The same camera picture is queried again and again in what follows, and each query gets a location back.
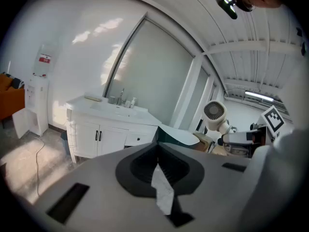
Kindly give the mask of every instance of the trash bin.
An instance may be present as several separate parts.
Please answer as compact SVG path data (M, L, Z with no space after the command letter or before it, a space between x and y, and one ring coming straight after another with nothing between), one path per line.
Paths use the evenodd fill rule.
M60 137L62 139L62 144L63 144L64 150L66 151L66 154L70 155L67 131L65 130L64 132L62 132Z

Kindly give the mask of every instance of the white cable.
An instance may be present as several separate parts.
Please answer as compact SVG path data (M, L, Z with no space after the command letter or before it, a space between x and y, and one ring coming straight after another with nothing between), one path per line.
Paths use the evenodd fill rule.
M40 179L39 179L39 165L38 165L38 153L41 151L41 149L44 148L45 146L45 143L38 137L33 137L33 138L36 138L38 140L40 140L42 143L43 143L43 146L37 151L37 153L35 154L35 170L37 172L37 183L36 183L36 186L37 186L37 194L38 194L38 197L40 196L39 195L39 184L40 184Z

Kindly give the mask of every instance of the soap bottle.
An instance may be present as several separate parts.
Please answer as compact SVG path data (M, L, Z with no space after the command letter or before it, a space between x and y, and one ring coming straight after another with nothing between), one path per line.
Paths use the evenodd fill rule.
M134 107L135 102L136 102L136 98L133 97L133 100L131 101L130 108L133 108L133 107Z

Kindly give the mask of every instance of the bathroom vanity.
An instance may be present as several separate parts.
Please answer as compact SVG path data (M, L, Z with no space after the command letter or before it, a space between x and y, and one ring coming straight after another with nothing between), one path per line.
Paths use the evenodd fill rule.
M151 143L161 121L148 109L125 108L80 96L67 102L67 134L72 161Z

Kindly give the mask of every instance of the sink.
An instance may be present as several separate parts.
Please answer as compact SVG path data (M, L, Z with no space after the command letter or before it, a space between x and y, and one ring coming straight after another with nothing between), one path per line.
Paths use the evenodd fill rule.
M96 102L90 108L99 110L102 112L106 112L109 114L122 116L122 117L136 117L136 118L140 117L141 118L141 116L139 116L139 113L131 108L126 108L126 107L113 105L109 103Z

